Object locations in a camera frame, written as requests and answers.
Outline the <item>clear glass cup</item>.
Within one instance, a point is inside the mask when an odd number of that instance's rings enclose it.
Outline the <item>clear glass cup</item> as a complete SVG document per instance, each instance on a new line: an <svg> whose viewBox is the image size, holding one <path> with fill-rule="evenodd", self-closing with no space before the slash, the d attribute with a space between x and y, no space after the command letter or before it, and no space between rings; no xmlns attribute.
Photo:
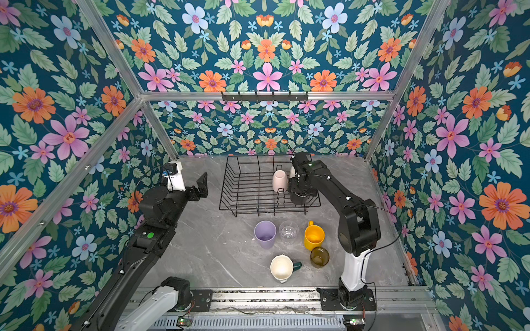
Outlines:
<svg viewBox="0 0 530 331"><path fill-rule="evenodd" d="M299 227L293 221L280 224L280 238L285 244L294 244L298 238Z"/></svg>

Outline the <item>lilac plastic tumbler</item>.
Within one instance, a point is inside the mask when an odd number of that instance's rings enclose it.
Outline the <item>lilac plastic tumbler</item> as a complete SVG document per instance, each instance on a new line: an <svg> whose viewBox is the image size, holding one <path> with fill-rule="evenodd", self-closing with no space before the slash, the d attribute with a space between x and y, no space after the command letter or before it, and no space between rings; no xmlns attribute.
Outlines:
<svg viewBox="0 0 530 331"><path fill-rule="evenodd" d="M265 250L271 249L275 244L277 228L271 221L261 221L254 228L254 236L258 244Z"/></svg>

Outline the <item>dark green mug cream inside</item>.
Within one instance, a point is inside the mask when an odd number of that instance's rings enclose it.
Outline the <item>dark green mug cream inside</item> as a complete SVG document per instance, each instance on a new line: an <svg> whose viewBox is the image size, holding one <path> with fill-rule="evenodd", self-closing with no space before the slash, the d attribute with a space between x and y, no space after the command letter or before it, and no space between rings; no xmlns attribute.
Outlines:
<svg viewBox="0 0 530 331"><path fill-rule="evenodd" d="M294 262L286 255L278 255L271 261L270 272L277 281L284 284L292 274L301 269L301 267L301 262Z"/></svg>

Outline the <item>white ceramic mug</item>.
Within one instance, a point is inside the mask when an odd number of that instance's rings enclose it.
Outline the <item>white ceramic mug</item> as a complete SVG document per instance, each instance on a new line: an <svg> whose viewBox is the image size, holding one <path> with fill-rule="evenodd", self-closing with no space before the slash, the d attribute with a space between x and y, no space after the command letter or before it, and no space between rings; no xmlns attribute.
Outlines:
<svg viewBox="0 0 530 331"><path fill-rule="evenodd" d="M294 178L296 176L296 170L293 166L291 166L290 172L289 172L289 178Z"/></svg>

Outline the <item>black mug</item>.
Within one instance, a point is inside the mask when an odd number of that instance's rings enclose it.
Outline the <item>black mug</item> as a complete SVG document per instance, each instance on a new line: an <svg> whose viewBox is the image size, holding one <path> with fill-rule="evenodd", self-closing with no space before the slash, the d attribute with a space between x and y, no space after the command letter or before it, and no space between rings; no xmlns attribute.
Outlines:
<svg viewBox="0 0 530 331"><path fill-rule="evenodd" d="M309 200L309 196L307 194L291 192L290 199L294 205L306 205L307 201Z"/></svg>

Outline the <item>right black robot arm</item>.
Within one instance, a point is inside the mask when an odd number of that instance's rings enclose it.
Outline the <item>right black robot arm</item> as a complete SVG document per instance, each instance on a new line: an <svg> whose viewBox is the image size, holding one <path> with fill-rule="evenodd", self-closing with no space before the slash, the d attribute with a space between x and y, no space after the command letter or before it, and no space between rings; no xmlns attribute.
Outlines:
<svg viewBox="0 0 530 331"><path fill-rule="evenodd" d="M304 205L311 197L322 194L339 215L338 240L345 251L345 263L338 299L344 308L354 308L369 293L367 264L381 239L377 206L372 200L353 194L324 162L311 160L310 154L296 153L291 163L295 172L288 180L291 201Z"/></svg>

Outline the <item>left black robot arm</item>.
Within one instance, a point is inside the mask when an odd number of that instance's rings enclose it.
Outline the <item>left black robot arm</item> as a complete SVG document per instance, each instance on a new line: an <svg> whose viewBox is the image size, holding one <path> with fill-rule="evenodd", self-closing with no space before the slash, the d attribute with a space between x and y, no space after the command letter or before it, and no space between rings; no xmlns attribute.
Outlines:
<svg viewBox="0 0 530 331"><path fill-rule="evenodd" d="M122 259L99 296L73 324L73 330L114 330L136 289L158 262L176 233L186 205L208 197L208 173L195 186L177 187L177 172L146 191L139 209L144 215L122 252Z"/></svg>

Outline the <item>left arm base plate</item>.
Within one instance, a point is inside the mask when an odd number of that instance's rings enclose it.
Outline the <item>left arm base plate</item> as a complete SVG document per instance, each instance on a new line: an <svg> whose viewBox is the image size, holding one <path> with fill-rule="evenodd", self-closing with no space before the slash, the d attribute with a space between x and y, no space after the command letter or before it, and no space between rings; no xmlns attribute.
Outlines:
<svg viewBox="0 0 530 331"><path fill-rule="evenodd" d="M213 302L212 290L190 290L185 296L185 313L207 313Z"/></svg>

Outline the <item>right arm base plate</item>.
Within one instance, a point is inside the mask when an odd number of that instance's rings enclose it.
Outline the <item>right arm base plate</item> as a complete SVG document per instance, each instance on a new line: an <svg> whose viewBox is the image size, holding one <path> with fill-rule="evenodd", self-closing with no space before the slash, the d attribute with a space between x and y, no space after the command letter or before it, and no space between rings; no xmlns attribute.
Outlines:
<svg viewBox="0 0 530 331"><path fill-rule="evenodd" d="M321 309L324 311L377 309L374 293L367 286L353 292L346 288L317 288L317 292L320 295Z"/></svg>

